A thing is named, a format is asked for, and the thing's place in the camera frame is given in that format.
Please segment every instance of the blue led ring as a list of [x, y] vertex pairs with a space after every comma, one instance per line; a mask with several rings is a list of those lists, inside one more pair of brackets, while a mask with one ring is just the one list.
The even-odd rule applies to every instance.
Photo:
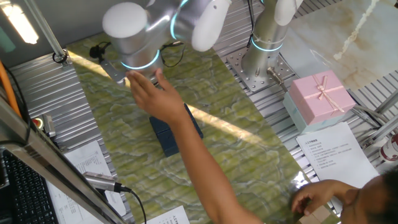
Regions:
[[126, 68], [129, 68], [131, 70], [142, 70], [144, 68], [147, 68], [147, 67], [153, 65], [156, 62], [156, 60], [159, 58], [159, 55], [160, 55], [160, 50], [157, 50], [155, 58], [151, 62], [149, 62], [147, 65], [144, 65], [144, 66], [141, 66], [141, 67], [130, 67], [130, 66], [124, 64], [123, 62], [121, 62], [121, 63], [122, 63], [123, 66], [125, 66]]
[[[189, 0], [183, 0], [181, 2], [180, 8], [183, 7]], [[177, 19], [178, 12], [173, 16], [172, 21], [170, 23], [170, 34], [172, 35], [173, 39], [177, 40], [175, 37], [174, 33], [174, 25], [175, 25], [175, 20]]]
[[268, 50], [268, 49], [263, 49], [263, 48], [259, 47], [259, 46], [254, 42], [253, 37], [251, 38], [251, 42], [252, 42], [253, 45], [254, 45], [255, 47], [257, 47], [259, 50], [262, 50], [262, 51], [265, 51], [265, 52], [273, 52], [273, 51], [279, 50], [279, 49], [282, 47], [282, 45], [283, 45], [283, 44], [281, 44], [281, 45], [280, 45], [278, 48], [276, 48], [276, 49]]

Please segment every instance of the orange cable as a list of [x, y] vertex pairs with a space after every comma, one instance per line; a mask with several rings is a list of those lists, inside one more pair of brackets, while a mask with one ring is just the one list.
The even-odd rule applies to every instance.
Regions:
[[6, 90], [8, 102], [9, 102], [11, 108], [15, 111], [15, 113], [18, 114], [18, 116], [20, 118], [22, 118], [21, 112], [19, 111], [19, 107], [17, 104], [17, 99], [14, 94], [14, 89], [12, 88], [10, 79], [8, 78], [6, 69], [2, 65], [1, 60], [0, 60], [0, 78], [2, 81], [2, 85], [4, 86], [4, 89]]

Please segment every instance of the light blue box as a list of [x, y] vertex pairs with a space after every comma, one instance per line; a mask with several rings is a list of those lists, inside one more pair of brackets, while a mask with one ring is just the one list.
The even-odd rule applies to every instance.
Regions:
[[344, 115], [341, 115], [316, 124], [307, 125], [299, 109], [297, 109], [292, 97], [290, 97], [289, 93], [285, 93], [284, 105], [294, 124], [296, 125], [298, 131], [302, 134], [311, 133], [314, 131], [318, 131], [319, 129], [335, 125], [344, 117]]

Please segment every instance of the instruction sheet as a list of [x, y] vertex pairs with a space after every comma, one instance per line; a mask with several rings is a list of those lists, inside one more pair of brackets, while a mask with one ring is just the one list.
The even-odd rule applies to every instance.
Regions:
[[[91, 142], [79, 149], [65, 154], [65, 157], [83, 174], [94, 172], [111, 176], [100, 145], [97, 141]], [[78, 205], [61, 190], [47, 182], [55, 213], [59, 224], [97, 224], [101, 223], [92, 214]], [[121, 215], [126, 214], [126, 208], [119, 193], [106, 191], [109, 204]]]
[[184, 207], [181, 205], [178, 208], [149, 220], [147, 224], [189, 224], [189, 220]]
[[[320, 180], [339, 180], [362, 188], [379, 175], [346, 122], [299, 136], [297, 142]], [[340, 213], [341, 205], [332, 202]]]

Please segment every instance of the human hand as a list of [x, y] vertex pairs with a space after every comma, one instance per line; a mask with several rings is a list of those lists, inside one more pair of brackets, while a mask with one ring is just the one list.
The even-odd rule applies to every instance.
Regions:
[[324, 180], [302, 187], [294, 196], [292, 211], [310, 215], [334, 196], [338, 181]]
[[163, 88], [156, 88], [147, 78], [135, 71], [126, 73], [131, 82], [131, 93], [137, 105], [152, 116], [168, 125], [178, 122], [188, 113], [183, 101], [175, 88], [164, 78], [162, 70], [156, 70], [156, 78]]

